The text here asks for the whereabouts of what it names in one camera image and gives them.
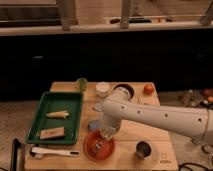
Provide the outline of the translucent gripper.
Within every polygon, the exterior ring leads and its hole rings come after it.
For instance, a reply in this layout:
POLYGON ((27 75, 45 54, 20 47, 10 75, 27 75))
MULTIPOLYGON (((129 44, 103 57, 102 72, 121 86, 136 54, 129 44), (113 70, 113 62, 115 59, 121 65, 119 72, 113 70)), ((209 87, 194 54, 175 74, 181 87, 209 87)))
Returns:
POLYGON ((101 136, 105 140, 111 140, 117 134, 119 126, 117 124, 102 122, 101 123, 101 136))

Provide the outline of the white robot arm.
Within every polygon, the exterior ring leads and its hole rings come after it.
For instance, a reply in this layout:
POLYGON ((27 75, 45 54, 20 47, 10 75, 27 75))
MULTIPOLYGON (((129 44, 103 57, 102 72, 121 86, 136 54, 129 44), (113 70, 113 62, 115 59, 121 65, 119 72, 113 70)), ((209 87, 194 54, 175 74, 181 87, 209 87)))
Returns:
POLYGON ((173 106, 141 105, 113 92, 101 105, 102 136, 110 140, 123 120, 142 123, 213 145, 213 110, 173 106))

